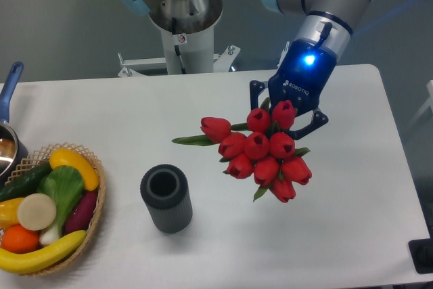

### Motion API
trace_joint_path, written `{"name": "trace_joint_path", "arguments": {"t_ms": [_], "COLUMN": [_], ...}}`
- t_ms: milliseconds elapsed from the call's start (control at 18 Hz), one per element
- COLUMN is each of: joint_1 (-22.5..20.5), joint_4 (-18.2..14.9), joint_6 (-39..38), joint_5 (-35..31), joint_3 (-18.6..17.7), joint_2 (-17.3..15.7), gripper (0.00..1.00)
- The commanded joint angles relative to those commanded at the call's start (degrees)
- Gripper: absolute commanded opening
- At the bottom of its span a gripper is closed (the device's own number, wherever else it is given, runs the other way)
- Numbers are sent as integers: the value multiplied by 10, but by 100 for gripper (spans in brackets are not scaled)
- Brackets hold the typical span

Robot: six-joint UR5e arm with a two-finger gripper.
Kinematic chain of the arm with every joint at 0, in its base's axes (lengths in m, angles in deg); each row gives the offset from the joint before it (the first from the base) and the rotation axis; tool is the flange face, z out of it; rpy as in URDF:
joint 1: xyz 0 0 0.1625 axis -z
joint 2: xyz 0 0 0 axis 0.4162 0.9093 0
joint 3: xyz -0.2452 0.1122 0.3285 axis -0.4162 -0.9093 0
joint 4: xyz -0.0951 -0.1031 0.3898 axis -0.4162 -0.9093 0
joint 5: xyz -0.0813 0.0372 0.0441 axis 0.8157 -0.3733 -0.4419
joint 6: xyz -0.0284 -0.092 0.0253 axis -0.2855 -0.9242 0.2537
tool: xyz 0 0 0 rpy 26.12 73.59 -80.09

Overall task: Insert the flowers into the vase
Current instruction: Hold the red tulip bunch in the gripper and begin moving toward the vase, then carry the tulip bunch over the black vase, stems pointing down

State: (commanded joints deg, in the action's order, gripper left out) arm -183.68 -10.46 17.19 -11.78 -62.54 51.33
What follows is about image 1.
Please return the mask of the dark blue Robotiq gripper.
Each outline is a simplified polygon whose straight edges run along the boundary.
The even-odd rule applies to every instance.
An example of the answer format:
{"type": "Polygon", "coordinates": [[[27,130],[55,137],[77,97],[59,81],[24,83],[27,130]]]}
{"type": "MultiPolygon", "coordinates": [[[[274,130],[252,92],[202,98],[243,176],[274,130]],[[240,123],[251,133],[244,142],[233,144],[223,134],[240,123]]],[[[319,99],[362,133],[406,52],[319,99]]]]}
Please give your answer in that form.
{"type": "Polygon", "coordinates": [[[306,41],[296,40],[274,76],[267,81],[252,80],[250,89],[250,110],[262,108],[266,112],[279,102],[289,100],[297,109],[297,115],[313,111],[310,123],[299,129],[290,130],[294,140],[302,139],[329,122],[319,106],[319,98],[326,82],[336,66],[336,57],[317,49],[306,41]],[[260,94],[268,88],[269,97],[258,105],[260,94]]]}

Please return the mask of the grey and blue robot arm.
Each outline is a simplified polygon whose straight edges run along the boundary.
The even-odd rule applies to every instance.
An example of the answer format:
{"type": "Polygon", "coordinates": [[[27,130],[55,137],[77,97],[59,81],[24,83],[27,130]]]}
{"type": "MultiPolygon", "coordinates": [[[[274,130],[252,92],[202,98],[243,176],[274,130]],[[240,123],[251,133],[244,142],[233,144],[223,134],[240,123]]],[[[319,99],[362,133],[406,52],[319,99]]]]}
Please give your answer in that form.
{"type": "MultiPolygon", "coordinates": [[[[214,26],[223,12],[222,0],[121,0],[138,16],[149,16],[160,30],[169,74],[215,72],[214,26]]],[[[311,122],[286,129],[301,139],[327,123],[319,97],[352,34],[372,0],[261,0],[270,11],[303,13],[304,22],[288,43],[277,72],[267,82],[250,83],[250,106],[268,91],[270,107],[290,100],[298,114],[311,122]]]]}

